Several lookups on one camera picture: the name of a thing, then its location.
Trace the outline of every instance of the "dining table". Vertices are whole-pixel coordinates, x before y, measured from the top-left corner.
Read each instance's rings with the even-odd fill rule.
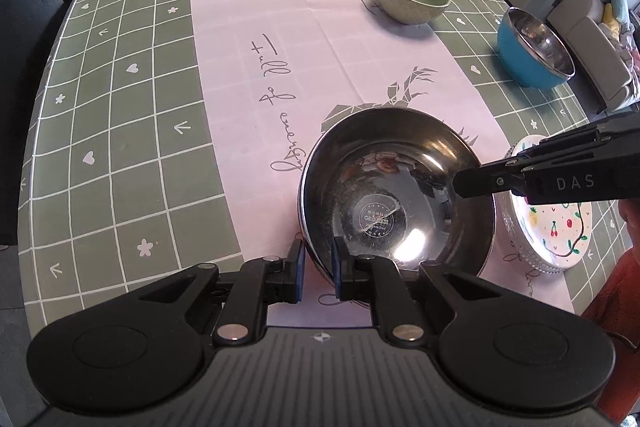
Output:
[[[286,255],[305,159],[358,110],[433,114],[482,161],[588,123],[567,84],[529,89],[502,68],[507,8],[451,0],[429,25],[403,26],[377,0],[73,0],[20,184],[31,335],[194,264]],[[577,314],[630,245],[613,201],[592,217],[582,261],[552,279]],[[497,282],[520,277],[518,291],[540,275],[494,257],[513,266]]]

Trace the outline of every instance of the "blue bowl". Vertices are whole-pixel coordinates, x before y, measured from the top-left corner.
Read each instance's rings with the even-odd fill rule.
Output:
[[[519,8],[504,14],[498,48],[504,69],[521,86],[551,89],[575,74],[574,61],[556,34]]]

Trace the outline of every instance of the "metal screw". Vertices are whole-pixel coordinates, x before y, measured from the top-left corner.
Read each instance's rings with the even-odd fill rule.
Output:
[[[228,341],[239,341],[249,334],[249,330],[242,324],[224,324],[218,328],[218,336]]]
[[[415,324],[400,324],[396,326],[392,332],[396,339],[402,341],[417,341],[424,335],[424,330]]]

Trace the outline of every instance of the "red clothing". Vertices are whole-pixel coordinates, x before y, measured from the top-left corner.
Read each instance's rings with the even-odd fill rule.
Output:
[[[624,335],[640,345],[640,264],[627,251],[611,277],[582,314],[603,330]],[[599,409],[617,425],[640,399],[640,349],[612,338],[616,365],[598,402]]]

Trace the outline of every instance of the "white heart print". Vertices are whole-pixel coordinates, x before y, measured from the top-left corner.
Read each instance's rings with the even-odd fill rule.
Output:
[[[82,158],[82,161],[87,165],[93,165],[95,163],[94,152],[89,151],[87,154],[84,155],[84,158]]]

